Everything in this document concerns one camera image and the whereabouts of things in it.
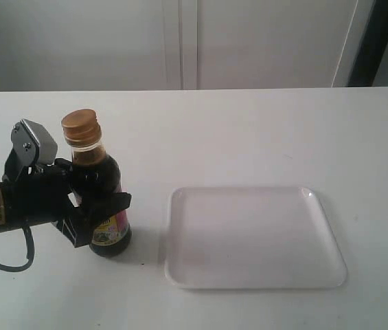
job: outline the soy sauce bottle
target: soy sauce bottle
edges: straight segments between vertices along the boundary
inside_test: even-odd
[[[121,192],[119,166],[102,145],[96,112],[91,109],[74,111],[62,119],[61,125],[71,146],[71,187],[77,202],[85,196],[103,199]],[[123,210],[95,229],[90,248],[100,256],[115,256],[127,248],[131,234]]]

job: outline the white table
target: white table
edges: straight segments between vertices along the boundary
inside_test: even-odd
[[[133,242],[106,260],[35,227],[28,271],[0,272],[0,329],[388,329],[388,88],[0,93],[0,178],[10,130],[98,111],[118,160]],[[325,208],[349,279],[328,291],[183,291],[162,271],[167,201],[181,186],[300,185]],[[0,261],[25,261],[22,231]]]

